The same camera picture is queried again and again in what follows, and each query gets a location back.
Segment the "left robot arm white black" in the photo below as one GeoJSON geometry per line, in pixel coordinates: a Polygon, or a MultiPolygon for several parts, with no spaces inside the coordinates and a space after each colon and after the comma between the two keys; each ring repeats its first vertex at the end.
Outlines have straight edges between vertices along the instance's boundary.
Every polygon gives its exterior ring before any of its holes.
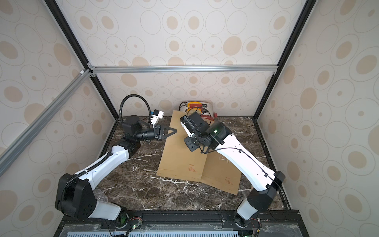
{"type": "Polygon", "coordinates": [[[88,218],[114,221],[119,228],[128,221],[126,210],[114,203],[100,201],[94,195],[98,184],[120,164],[131,158],[141,147],[141,141],[164,140],[175,134],[176,129],[149,123],[146,129],[138,116],[121,121],[124,137],[108,149],[107,153],[83,170],[64,174],[58,182],[55,208],[77,220],[88,218]]]}

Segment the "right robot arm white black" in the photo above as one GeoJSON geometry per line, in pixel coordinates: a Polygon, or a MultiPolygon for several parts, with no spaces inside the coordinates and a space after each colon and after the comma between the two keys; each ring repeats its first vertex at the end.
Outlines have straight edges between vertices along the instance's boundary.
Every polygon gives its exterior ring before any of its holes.
{"type": "Polygon", "coordinates": [[[255,158],[222,122],[206,122],[198,113],[184,115],[180,123],[187,133],[184,139],[190,151],[217,152],[227,158],[250,181],[252,191],[235,211],[234,222],[246,227],[254,214],[268,210],[285,180],[281,171],[273,171],[255,158]]]}

